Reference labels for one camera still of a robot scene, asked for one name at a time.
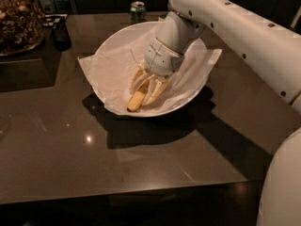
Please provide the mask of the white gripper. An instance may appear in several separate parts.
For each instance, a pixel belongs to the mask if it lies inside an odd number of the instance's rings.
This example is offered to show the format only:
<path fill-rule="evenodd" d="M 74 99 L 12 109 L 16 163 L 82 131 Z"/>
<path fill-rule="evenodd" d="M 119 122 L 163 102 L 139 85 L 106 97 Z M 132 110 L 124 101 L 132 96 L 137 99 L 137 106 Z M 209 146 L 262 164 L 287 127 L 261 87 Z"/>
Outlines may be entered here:
<path fill-rule="evenodd" d="M 172 51 L 157 39 L 150 42 L 131 79 L 129 91 L 134 94 L 143 85 L 146 87 L 146 96 L 142 105 L 152 104 L 166 89 L 169 79 L 162 76 L 171 76 L 176 73 L 184 60 L 184 55 Z"/>

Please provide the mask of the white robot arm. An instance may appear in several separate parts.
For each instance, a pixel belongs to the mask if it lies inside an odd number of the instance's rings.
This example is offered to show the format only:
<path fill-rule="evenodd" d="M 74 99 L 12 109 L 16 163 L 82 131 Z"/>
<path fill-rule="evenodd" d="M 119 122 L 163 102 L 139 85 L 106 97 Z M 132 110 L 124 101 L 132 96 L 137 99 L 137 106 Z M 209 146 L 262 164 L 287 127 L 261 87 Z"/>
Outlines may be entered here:
<path fill-rule="evenodd" d="M 170 12 L 137 67 L 130 111 L 166 89 L 207 26 L 301 114 L 301 36 L 229 0 L 169 0 Z M 301 129 L 282 142 L 264 180 L 257 226 L 301 226 Z"/>

